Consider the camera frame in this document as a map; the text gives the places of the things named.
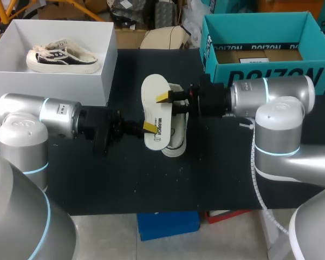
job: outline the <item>robotic arm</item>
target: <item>robotic arm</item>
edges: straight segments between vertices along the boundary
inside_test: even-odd
[[[146,122],[126,121],[119,111],[82,106],[79,102],[6,94],[0,98],[0,154],[38,187],[47,189],[48,136],[93,141],[94,154],[104,155],[110,142],[124,134],[143,138],[156,133]]]

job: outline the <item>sneaker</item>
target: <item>sneaker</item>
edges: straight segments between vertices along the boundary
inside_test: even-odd
[[[27,66],[36,72],[91,74],[99,69],[98,58],[71,40],[36,45],[27,55]]]
[[[173,91],[183,91],[182,87],[177,84],[170,84]],[[188,105],[187,100],[175,101],[179,105]],[[162,153],[168,157],[181,156],[186,149],[186,128],[188,124],[189,114],[177,114],[171,119],[171,139],[168,146],[161,150]]]

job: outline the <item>shoe insole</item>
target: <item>shoe insole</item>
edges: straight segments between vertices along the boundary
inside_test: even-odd
[[[165,78],[153,74],[145,78],[141,87],[145,121],[158,127],[157,134],[145,133],[145,145],[154,151],[167,147],[171,138],[172,104],[157,103],[156,97],[171,90]]]

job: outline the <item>wire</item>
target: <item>wire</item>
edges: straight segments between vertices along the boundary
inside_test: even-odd
[[[176,28],[176,26],[174,26],[171,30],[171,33],[170,33],[170,45],[168,46],[168,49],[171,50],[171,35],[172,35],[172,31],[173,29]]]
[[[259,190],[258,184],[256,182],[256,171],[255,171],[255,122],[254,122],[254,119],[252,119],[252,118],[247,118],[247,119],[250,120],[253,125],[253,140],[251,142],[251,153],[250,153],[250,170],[251,170],[251,178],[253,181],[253,186],[254,186],[256,197],[258,198],[261,208],[264,210],[265,214],[269,217],[269,219],[273,222],[273,224],[275,224],[276,227],[279,230],[281,230],[283,233],[285,233],[286,235],[289,235],[289,231],[286,230],[276,220],[276,218],[270,214],[270,212],[268,211],[268,209],[265,205],[264,200],[261,197],[260,190]]]

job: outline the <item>black table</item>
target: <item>black table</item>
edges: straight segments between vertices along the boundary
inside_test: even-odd
[[[108,106],[126,119],[143,119],[141,84],[154,73],[187,88],[203,73],[199,51],[119,50]],[[106,158],[94,157],[83,138],[51,139],[47,194],[71,215],[260,209],[250,175],[252,131],[239,122],[247,123],[190,119],[179,158],[150,151],[132,136],[114,144]],[[304,120],[302,141],[325,144],[325,94]],[[298,207],[322,190],[257,178],[271,209]]]

